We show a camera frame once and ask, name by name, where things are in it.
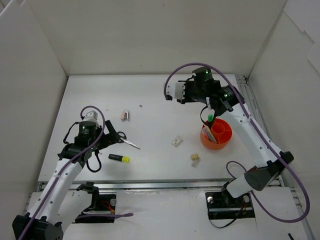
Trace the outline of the pink white stapler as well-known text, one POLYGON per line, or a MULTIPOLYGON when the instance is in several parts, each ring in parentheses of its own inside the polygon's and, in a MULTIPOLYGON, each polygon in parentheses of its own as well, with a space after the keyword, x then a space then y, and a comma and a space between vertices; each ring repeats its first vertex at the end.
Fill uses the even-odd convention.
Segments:
POLYGON ((122 122, 128 122, 130 120, 130 112, 128 109, 124 109, 121 115, 122 122))

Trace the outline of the small scissors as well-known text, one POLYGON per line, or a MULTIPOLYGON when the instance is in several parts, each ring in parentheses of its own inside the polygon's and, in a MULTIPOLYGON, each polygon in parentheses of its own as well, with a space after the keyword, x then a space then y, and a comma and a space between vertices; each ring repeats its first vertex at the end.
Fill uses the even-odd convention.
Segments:
POLYGON ((122 144, 122 143, 127 144, 127 145, 129 145, 129 146, 131 146, 131 147, 134 147, 134 148, 138 149, 138 150, 141 149, 140 147, 138 147, 137 145, 135 145, 134 143, 132 143, 131 141, 129 141, 129 140, 127 139, 127 135, 126 135, 123 131, 118 131, 117 134, 118 134, 118 136, 119 136, 119 143, 121 143, 121 144, 122 144))

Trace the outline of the yellow black highlighter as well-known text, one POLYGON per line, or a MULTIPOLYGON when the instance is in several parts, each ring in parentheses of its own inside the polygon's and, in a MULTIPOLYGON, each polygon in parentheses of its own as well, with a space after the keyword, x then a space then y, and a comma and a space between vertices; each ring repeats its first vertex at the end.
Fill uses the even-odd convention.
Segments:
POLYGON ((130 158, 128 156, 122 156, 117 154, 109 154, 108 158, 113 161, 118 161, 122 163, 128 164, 130 162, 130 158))

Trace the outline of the yellow eraser block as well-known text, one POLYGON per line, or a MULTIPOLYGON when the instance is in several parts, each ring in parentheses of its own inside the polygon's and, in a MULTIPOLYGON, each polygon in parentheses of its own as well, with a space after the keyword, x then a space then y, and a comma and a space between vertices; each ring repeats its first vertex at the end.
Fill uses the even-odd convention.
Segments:
POLYGON ((199 156, 198 156, 198 154, 192 154, 192 155, 190 156, 190 158, 191 158, 192 161, 195 161, 195 160, 198 160, 198 159, 199 159, 199 156))

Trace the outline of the green black highlighter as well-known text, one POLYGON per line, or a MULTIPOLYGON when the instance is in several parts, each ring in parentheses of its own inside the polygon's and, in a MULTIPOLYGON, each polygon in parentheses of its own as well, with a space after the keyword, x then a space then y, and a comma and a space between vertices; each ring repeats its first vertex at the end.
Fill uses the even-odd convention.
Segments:
POLYGON ((214 115, 213 114, 209 114, 207 116, 207 126, 208 126, 209 129, 211 129, 213 123, 214 123, 214 115))

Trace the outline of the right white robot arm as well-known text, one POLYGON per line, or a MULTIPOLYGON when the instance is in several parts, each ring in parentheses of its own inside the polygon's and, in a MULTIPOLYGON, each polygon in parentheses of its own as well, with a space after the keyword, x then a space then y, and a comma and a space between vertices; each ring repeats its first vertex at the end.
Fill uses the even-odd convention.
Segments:
POLYGON ((221 86, 209 68, 197 68, 191 78, 179 80, 173 98, 181 104, 198 102, 211 108, 236 132, 254 160, 251 169, 225 186, 221 193, 225 205, 233 206, 249 191, 262 191, 294 160, 291 152, 282 151, 264 133, 239 91, 233 85, 221 86))

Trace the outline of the pale yellow pen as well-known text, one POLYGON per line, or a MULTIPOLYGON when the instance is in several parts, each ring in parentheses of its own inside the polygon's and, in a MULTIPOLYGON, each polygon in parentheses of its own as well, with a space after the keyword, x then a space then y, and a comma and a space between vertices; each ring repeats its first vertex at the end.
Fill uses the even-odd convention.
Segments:
POLYGON ((214 135, 212 134, 211 129, 208 126, 206 126, 205 128, 208 132, 208 137, 209 137, 210 141, 212 141, 213 143, 216 143, 217 141, 216 141, 214 135))

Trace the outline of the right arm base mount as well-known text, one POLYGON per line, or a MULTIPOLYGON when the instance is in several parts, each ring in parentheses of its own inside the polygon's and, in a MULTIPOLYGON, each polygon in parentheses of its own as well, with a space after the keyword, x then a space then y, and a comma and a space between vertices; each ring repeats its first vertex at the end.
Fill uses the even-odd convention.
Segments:
POLYGON ((227 228, 237 220, 256 217, 249 193, 233 198, 223 187, 221 191, 206 191, 205 200, 208 220, 217 229, 227 228))

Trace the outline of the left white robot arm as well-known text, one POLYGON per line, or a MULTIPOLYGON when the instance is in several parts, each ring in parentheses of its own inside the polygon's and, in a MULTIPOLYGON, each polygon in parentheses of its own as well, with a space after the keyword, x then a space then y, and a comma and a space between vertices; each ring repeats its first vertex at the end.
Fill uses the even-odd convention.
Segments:
POLYGON ((97 125, 94 119, 79 122, 74 143, 68 143, 59 153, 54 173, 37 202, 26 214, 17 215, 12 223, 17 240, 61 240, 67 228, 83 216, 86 209, 100 204, 99 188, 93 182, 81 184, 75 195, 69 196, 70 186, 92 155, 98 155, 120 137, 110 120, 97 125))

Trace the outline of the purple pen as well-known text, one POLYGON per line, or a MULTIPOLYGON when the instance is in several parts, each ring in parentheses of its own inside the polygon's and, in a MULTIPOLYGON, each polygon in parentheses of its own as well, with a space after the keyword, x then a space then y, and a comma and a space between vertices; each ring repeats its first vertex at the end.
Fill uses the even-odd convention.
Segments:
POLYGON ((208 140, 210 140, 210 134, 208 133, 208 131, 205 129, 205 128, 202 128, 201 129, 201 132, 206 136, 206 138, 208 140))

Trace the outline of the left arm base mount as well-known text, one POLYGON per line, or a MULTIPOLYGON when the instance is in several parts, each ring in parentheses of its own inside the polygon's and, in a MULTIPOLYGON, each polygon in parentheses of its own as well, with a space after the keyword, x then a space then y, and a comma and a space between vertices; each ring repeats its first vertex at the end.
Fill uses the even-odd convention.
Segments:
POLYGON ((87 192, 91 195, 91 203, 74 220, 74 224, 111 224, 115 222, 112 217, 116 213, 116 205, 112 201, 117 200, 115 193, 101 193, 100 189, 90 181, 76 188, 77 192, 87 192))

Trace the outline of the white eraser block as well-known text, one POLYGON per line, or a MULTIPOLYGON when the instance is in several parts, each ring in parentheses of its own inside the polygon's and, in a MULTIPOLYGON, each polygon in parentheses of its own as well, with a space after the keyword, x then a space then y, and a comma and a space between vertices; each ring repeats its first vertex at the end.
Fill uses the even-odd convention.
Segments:
POLYGON ((192 164, 191 164, 191 166, 193 167, 193 168, 196 168, 198 165, 199 165, 199 163, 200 163, 200 159, 198 158, 198 159, 194 159, 193 161, 192 161, 192 164))

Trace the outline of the white pink eraser box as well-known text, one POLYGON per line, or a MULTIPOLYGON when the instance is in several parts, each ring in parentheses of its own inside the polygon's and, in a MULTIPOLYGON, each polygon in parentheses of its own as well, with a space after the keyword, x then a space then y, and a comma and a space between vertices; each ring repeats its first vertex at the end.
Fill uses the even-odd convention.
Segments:
POLYGON ((179 146, 181 143, 183 142, 183 138, 181 136, 176 136, 174 138, 174 140, 171 142, 171 144, 174 146, 174 147, 177 147, 179 146))

